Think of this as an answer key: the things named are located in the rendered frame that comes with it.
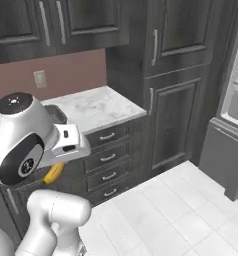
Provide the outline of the white wall outlet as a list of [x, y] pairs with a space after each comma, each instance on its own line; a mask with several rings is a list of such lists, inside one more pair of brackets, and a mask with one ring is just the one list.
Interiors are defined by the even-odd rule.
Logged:
[[35, 84], [38, 88], [45, 88], [47, 86], [45, 71], [35, 71], [33, 73]]

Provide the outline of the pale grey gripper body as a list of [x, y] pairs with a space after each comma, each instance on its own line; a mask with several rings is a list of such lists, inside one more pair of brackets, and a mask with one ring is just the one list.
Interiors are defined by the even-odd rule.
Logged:
[[79, 148], [78, 150], [70, 152], [70, 153], [53, 156], [51, 158], [42, 159], [40, 162], [40, 167], [44, 168], [44, 167], [48, 167], [48, 166], [51, 166], [51, 165], [59, 163], [59, 162], [68, 162], [68, 161], [75, 160], [75, 159], [81, 159], [81, 158], [89, 156], [90, 154], [91, 154], [90, 148], [87, 148], [87, 147]]

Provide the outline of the grey fridge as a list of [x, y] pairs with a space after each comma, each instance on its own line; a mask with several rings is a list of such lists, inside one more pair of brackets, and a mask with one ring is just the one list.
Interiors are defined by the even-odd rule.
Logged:
[[238, 28], [216, 116], [211, 118], [199, 169], [238, 199]]

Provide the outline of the dark grey tupperware container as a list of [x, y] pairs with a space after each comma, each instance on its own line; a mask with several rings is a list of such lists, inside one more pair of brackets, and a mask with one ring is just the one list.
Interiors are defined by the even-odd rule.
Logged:
[[66, 124], [67, 116], [57, 105], [45, 105], [45, 109], [54, 124]]

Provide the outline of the dark wood wall cupboard door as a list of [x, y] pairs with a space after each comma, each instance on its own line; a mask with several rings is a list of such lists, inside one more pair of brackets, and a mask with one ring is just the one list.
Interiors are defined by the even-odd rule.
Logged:
[[[44, 3], [50, 43], [46, 46], [39, 8]], [[49, 0], [0, 0], [0, 64], [56, 54]]]
[[66, 44], [61, 30], [56, 0], [51, 1], [53, 29], [59, 54], [68, 54], [129, 43], [127, 0], [60, 0]]

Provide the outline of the dark wood base cupboard door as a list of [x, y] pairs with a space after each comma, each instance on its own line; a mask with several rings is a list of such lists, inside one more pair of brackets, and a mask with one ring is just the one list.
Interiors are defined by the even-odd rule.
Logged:
[[[12, 192], [13, 198], [19, 210], [19, 215], [17, 215], [14, 211], [14, 208], [7, 194], [7, 188], [10, 188]], [[5, 200], [6, 206], [9, 209], [19, 236], [23, 238], [30, 223], [30, 217], [27, 211], [27, 200], [30, 194], [33, 192], [33, 189], [29, 188], [28, 186], [16, 188], [1, 186], [0, 191], [2, 193], [3, 199]]]

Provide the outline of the yellow banana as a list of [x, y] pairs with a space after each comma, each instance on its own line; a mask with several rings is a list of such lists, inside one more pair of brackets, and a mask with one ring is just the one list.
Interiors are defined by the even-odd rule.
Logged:
[[51, 166], [48, 173], [43, 177], [44, 184], [51, 184], [58, 179], [65, 166], [64, 162], [59, 162]]

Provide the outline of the dark wood drawer front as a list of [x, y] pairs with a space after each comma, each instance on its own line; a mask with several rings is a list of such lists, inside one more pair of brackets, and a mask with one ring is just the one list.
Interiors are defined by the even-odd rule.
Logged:
[[[104, 197], [103, 194], [104, 193], [109, 193], [111, 192], [114, 188], [117, 189], [117, 192], [110, 196], [110, 197]], [[104, 186], [101, 189], [98, 189], [96, 191], [91, 192], [88, 196], [87, 199], [90, 201], [92, 206], [96, 206], [104, 201], [107, 201], [111, 198], [113, 198], [114, 196], [122, 193], [123, 191], [127, 190], [129, 188], [129, 180], [128, 179], [122, 179], [119, 180], [118, 182], [109, 184]]]
[[[113, 180], [125, 175], [126, 173], [129, 172], [130, 163], [131, 163], [131, 161], [127, 160], [127, 161], [123, 161], [121, 163], [110, 165], [105, 168], [100, 168], [98, 170], [94, 170], [89, 173], [86, 172], [88, 190], [89, 191], [94, 190], [102, 185], [107, 184], [110, 181], [113, 181]], [[107, 181], [102, 180], [102, 176], [108, 176], [108, 175], [112, 174], [113, 172], [117, 172], [116, 177], [112, 178], [111, 180], [107, 180]]]
[[[116, 154], [116, 157], [110, 161], [102, 162], [100, 158], [108, 157], [113, 153]], [[87, 173], [100, 168], [105, 168], [110, 165], [121, 163], [130, 159], [130, 150], [128, 143], [121, 143], [114, 146], [106, 147], [99, 149], [98, 151], [92, 153], [89, 157], [84, 160], [85, 170]]]
[[[111, 134], [112, 132], [114, 132], [116, 134], [113, 138], [111, 138], [109, 140], [105, 140], [105, 141], [101, 141], [99, 139], [100, 136], [106, 136], [106, 135]], [[116, 125], [116, 126], [113, 126], [110, 128], [102, 129], [95, 133], [89, 134], [89, 135], [87, 135], [87, 139], [91, 145], [91, 148], [94, 149], [96, 147], [105, 145], [109, 142], [113, 142], [118, 139], [121, 139], [127, 135], [128, 135], [128, 125], [126, 123], [124, 123], [124, 124], [120, 124], [120, 125]]]

